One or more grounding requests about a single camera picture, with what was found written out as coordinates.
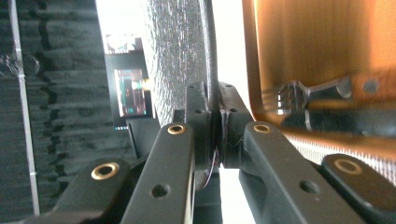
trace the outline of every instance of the screw hole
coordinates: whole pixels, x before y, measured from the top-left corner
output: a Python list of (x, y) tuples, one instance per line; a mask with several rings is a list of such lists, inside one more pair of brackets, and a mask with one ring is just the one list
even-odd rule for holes
[(165, 197), (169, 193), (169, 190), (169, 186), (159, 184), (151, 190), (151, 196), (156, 199), (160, 199)]
[(304, 180), (300, 182), (300, 189), (312, 194), (318, 194), (320, 192), (319, 186), (310, 180)]
[(102, 167), (98, 170), (100, 175), (108, 175), (113, 171), (113, 169), (109, 166)]
[(115, 162), (104, 163), (96, 166), (92, 172), (91, 177), (95, 180), (109, 179), (119, 171), (120, 167)]
[(255, 125), (253, 127), (254, 131), (258, 132), (258, 133), (270, 133), (271, 132), (271, 128), (263, 125), (263, 124), (259, 124), (259, 125)]
[(168, 132), (170, 134), (181, 134), (184, 133), (186, 131), (186, 129), (184, 128), (184, 126), (182, 125), (172, 125), (168, 128)]
[(338, 159), (334, 162), (334, 165), (339, 170), (349, 175), (361, 175), (361, 173), (363, 173), (361, 167), (354, 161)]

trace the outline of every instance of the black plastic part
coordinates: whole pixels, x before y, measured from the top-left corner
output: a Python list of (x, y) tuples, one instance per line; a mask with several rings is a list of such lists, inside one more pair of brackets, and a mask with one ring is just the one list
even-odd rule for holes
[(195, 169), (206, 170), (210, 160), (210, 119), (205, 83), (196, 82), (186, 89), (185, 122), (194, 129)]
[(220, 82), (221, 129), (220, 160), (225, 168), (239, 168), (246, 125), (253, 121), (235, 86)]
[(127, 119), (126, 124), (136, 158), (148, 155), (161, 129), (158, 119)]
[[(109, 162), (115, 162), (119, 170), (108, 179), (93, 179), (93, 169)], [(123, 160), (98, 160), (76, 176), (51, 212), (23, 223), (106, 223), (129, 172), (130, 166)]]
[(396, 188), (364, 162), (343, 154), (326, 156), (320, 171), (369, 223), (396, 223)]
[[(174, 125), (184, 132), (171, 134), (168, 128)], [(184, 123), (162, 127), (121, 223), (192, 222), (193, 170), (192, 127)]]
[(219, 173), (214, 173), (207, 186), (195, 192), (193, 224), (221, 224)]
[(249, 196), (258, 188), (244, 188), (257, 223), (364, 223), (278, 128), (250, 122), (244, 141), (265, 185), (264, 199)]

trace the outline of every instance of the wooden surface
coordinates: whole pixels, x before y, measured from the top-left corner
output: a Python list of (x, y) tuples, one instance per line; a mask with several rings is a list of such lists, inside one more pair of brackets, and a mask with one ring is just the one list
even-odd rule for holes
[(396, 68), (352, 76), (352, 96), (359, 102), (396, 100)]
[[(256, 120), (280, 125), (286, 117), (266, 113), (262, 109), (262, 99), (257, 93), (259, 81), (261, 90), (292, 80), (299, 80), (309, 87), (346, 75), (368, 74), (396, 66), (394, 0), (247, 0), (243, 4), (247, 55), (251, 54), (247, 57), (249, 97)], [(258, 66), (259, 71), (250, 66)], [(353, 84), (354, 94), (362, 102), (315, 102), (310, 106), (338, 109), (396, 108), (395, 101), (389, 99), (389, 96), (394, 95), (396, 74), (375, 76), (379, 83), (376, 100), (380, 102), (368, 101), (373, 95), (361, 95), (362, 86), (372, 77), (361, 76), (354, 77)], [(307, 147), (325, 146), (330, 151), (334, 149), (332, 153), (339, 147), (343, 149), (342, 152), (370, 158), (365, 162), (396, 183), (393, 139), (305, 131), (288, 132), (287, 135), (295, 143), (308, 143), (305, 144)], [(390, 165), (380, 167), (384, 163), (378, 162), (378, 157), (389, 161)]]

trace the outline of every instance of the screen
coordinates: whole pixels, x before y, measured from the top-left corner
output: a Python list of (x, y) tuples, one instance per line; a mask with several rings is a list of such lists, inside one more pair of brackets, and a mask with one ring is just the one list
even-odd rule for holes
[(106, 54), (105, 61), (114, 129), (127, 130), (127, 119), (152, 117), (143, 50)]

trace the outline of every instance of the vertical metal pole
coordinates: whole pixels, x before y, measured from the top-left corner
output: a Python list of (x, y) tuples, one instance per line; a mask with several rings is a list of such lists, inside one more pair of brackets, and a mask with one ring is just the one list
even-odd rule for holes
[(36, 216), (40, 215), (40, 207), (38, 203), (37, 181), (35, 179), (35, 157), (33, 154), (32, 132), (30, 129), (29, 108), (27, 104), (25, 74), (23, 72), (23, 61), (21, 52), (21, 37), (18, 24), (17, 4), (15, 0), (8, 1), (9, 15), (12, 26), (12, 34), (14, 36), (14, 48), (18, 63), (18, 79), (21, 91), (21, 107), (23, 116), (23, 125), (26, 139), (26, 154), (29, 166), (30, 186), (32, 191), (33, 209)]

